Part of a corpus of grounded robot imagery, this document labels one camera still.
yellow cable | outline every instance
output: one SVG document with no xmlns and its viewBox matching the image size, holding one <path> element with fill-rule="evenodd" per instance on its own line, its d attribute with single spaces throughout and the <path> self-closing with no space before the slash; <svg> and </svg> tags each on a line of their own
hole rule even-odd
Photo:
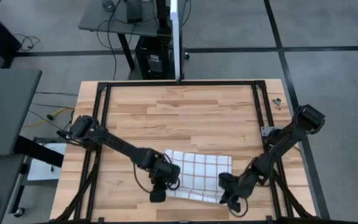
<svg viewBox="0 0 358 224">
<path fill-rule="evenodd" d="M 53 112 L 52 116 L 55 116 L 55 115 L 57 115 L 57 114 L 60 114 L 61 112 L 65 111 L 65 110 L 67 110 L 67 109 L 74 109 L 74 108 L 62 108 L 62 109 L 60 109 L 60 110 L 57 110 L 57 111 Z M 45 122 L 45 119 L 40 120 L 40 121 L 38 121 L 37 123 L 34 123 L 34 124 L 24 125 L 23 127 L 25 127 L 25 128 L 32 128 L 32 127 L 37 126 L 37 125 L 40 125 L 40 124 L 42 124 L 42 123 L 44 123 L 44 122 Z"/>
</svg>

table leg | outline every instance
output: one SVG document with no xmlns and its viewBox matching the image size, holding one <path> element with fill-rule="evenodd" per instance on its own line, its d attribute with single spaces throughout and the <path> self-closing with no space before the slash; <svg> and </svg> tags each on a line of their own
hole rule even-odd
<svg viewBox="0 0 358 224">
<path fill-rule="evenodd" d="M 127 58 L 129 68 L 134 69 L 135 68 L 135 62 L 132 58 L 131 50 L 129 50 L 129 45 L 127 42 L 127 39 L 125 38 L 124 34 L 117 34 L 118 39 L 122 45 L 122 50 L 124 51 L 125 57 Z"/>
<path fill-rule="evenodd" d="M 19 136 L 13 153 L 23 154 L 56 167 L 62 167 L 64 155 Z"/>
</svg>

gray desk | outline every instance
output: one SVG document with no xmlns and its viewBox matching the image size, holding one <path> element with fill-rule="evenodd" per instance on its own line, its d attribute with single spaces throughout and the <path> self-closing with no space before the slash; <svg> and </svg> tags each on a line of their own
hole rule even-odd
<svg viewBox="0 0 358 224">
<path fill-rule="evenodd" d="M 0 69 L 0 223 L 24 161 L 22 152 L 13 152 L 26 148 L 44 156 L 42 152 L 46 150 L 19 136 L 40 77 L 40 70 Z M 61 154 L 54 156 L 63 160 Z"/>
<path fill-rule="evenodd" d="M 188 0 L 178 0 L 178 12 L 179 12 L 179 21 L 180 24 L 183 21 L 185 7 Z M 170 5 L 170 1 L 166 0 L 167 6 Z M 107 32 L 108 23 L 104 21 L 108 21 L 110 19 L 112 12 L 106 12 L 102 7 L 102 0 L 94 0 L 91 1 L 88 7 L 85 10 L 84 16 L 82 17 L 78 28 L 81 30 L 90 30 L 90 31 L 101 31 Z M 158 31 L 158 25 L 154 21 L 155 16 L 157 15 L 157 8 L 155 6 L 154 1 L 142 1 L 142 17 L 143 21 L 134 27 L 133 24 L 126 24 L 120 21 L 127 21 L 127 12 L 126 5 L 123 0 L 118 5 L 116 12 L 110 22 L 109 32 L 116 33 L 122 45 L 122 50 L 126 56 L 129 67 L 134 69 L 135 63 L 133 61 L 131 51 L 129 50 L 129 46 L 127 40 L 125 38 L 125 34 L 132 35 L 140 35 L 147 37 L 170 37 L 171 33 L 164 34 Z"/>
</svg>

white towel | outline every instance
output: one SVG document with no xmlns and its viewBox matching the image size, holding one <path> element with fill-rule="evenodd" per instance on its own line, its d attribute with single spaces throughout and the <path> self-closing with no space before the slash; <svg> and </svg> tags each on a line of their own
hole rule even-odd
<svg viewBox="0 0 358 224">
<path fill-rule="evenodd" d="M 232 172 L 231 156 L 202 155 L 189 152 L 164 150 L 173 164 L 180 167 L 180 186 L 167 190 L 169 197 L 219 203 L 224 192 L 219 186 L 218 175 Z"/>
</svg>

wooden tabletop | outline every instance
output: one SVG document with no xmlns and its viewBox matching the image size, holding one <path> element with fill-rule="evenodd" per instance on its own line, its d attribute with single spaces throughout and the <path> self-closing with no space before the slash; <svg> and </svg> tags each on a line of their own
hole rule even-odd
<svg viewBox="0 0 358 224">
<path fill-rule="evenodd" d="M 82 82 L 74 117 L 92 115 L 97 84 Z M 291 116 L 281 80 L 266 80 L 266 85 L 275 125 L 285 126 L 290 123 Z M 261 91 L 259 97 L 263 102 Z M 276 98 L 282 100 L 281 109 L 271 102 Z M 107 128 L 139 147 L 232 156 L 235 175 L 241 174 L 253 157 L 263 153 L 252 89 L 247 85 L 113 87 Z M 85 150 L 80 147 L 67 147 L 50 218 L 59 216 L 76 194 L 84 154 Z M 296 147 L 283 156 L 283 164 L 290 190 L 314 215 L 302 158 Z M 146 172 L 138 169 L 137 176 L 146 189 L 151 189 Z M 285 215 L 281 191 L 279 196 Z M 84 197 L 81 217 L 85 216 L 87 201 L 88 195 Z M 225 205 L 179 198 L 150 203 L 149 195 L 136 184 L 131 161 L 103 147 L 92 219 L 104 217 L 109 222 L 152 222 L 265 220 L 267 215 L 274 217 L 269 187 L 257 186 L 248 203 L 249 211 L 241 219 L 232 216 Z"/>
</svg>

